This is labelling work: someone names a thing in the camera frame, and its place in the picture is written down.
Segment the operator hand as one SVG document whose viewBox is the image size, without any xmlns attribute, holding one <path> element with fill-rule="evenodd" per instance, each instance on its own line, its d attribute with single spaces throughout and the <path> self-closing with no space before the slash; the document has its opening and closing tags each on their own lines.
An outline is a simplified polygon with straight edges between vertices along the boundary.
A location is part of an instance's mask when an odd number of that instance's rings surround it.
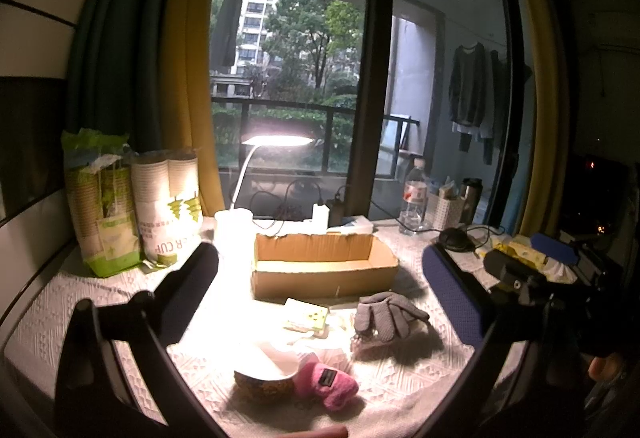
<svg viewBox="0 0 640 438">
<path fill-rule="evenodd" d="M 282 435 L 282 438 L 347 438 L 348 428 L 344 425 L 331 425 L 318 429 L 303 430 L 302 432 L 290 432 Z"/>
</svg>

